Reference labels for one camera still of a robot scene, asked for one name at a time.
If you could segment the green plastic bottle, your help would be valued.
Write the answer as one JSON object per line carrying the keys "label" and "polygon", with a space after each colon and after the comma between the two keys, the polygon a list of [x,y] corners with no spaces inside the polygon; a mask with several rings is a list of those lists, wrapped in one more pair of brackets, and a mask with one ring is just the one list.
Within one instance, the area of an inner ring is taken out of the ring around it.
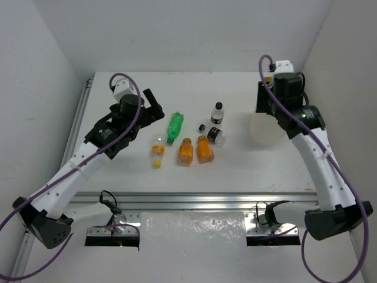
{"label": "green plastic bottle", "polygon": [[172,145],[179,136],[181,127],[184,121],[184,115],[180,112],[172,114],[168,129],[167,129],[167,144]]}

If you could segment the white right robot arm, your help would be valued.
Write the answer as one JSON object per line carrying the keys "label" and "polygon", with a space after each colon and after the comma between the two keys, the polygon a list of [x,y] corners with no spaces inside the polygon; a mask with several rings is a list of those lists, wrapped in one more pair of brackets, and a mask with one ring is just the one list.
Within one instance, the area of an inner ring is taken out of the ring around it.
{"label": "white right robot arm", "polygon": [[269,226],[277,225],[284,211],[299,215],[317,241],[357,228],[363,217],[349,186],[334,168],[325,121],[315,106],[304,101],[302,79],[296,73],[266,77],[258,84],[256,112],[274,117],[300,153],[312,178],[318,208],[301,209],[289,201],[268,205]]}

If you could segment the small orange juice bottle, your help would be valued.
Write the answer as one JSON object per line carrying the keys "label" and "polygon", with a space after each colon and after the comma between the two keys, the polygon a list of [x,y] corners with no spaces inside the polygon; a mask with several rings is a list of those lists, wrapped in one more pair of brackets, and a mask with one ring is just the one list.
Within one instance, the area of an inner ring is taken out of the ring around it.
{"label": "small orange juice bottle", "polygon": [[268,85],[269,88],[273,87],[273,77],[265,77],[264,78],[266,81],[266,84]]}

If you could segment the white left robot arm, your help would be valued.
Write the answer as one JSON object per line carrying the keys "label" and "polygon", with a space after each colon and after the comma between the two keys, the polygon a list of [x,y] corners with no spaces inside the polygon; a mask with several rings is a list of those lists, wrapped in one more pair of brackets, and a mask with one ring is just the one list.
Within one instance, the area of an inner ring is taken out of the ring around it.
{"label": "white left robot arm", "polygon": [[67,206],[94,173],[136,139],[140,129],[164,117],[152,91],[146,89],[143,94],[123,95],[46,187],[13,203],[24,226],[46,248],[58,247],[77,228],[112,225],[123,219],[121,209],[105,199],[80,209],[69,210]]}

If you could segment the clear bottle with yellow cap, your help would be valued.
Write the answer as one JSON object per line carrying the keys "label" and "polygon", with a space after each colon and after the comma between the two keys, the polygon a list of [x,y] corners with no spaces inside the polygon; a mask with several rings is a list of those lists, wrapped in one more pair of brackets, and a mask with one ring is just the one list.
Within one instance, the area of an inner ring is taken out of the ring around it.
{"label": "clear bottle with yellow cap", "polygon": [[166,148],[165,135],[159,134],[152,138],[151,141],[151,158],[153,168],[158,169],[162,165],[164,153]]}

